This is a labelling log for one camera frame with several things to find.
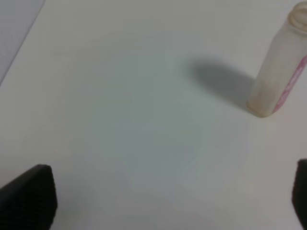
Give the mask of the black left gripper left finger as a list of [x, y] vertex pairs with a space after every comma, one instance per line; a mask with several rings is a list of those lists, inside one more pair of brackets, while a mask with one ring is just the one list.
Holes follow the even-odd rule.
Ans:
[[49, 230], [57, 208], [52, 168], [36, 165], [0, 189], [0, 228]]

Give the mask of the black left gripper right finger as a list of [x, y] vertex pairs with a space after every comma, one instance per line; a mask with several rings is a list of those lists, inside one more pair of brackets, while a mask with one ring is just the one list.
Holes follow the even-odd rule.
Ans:
[[304, 230], [307, 229], [307, 160], [297, 163], [292, 190], [292, 204], [298, 220]]

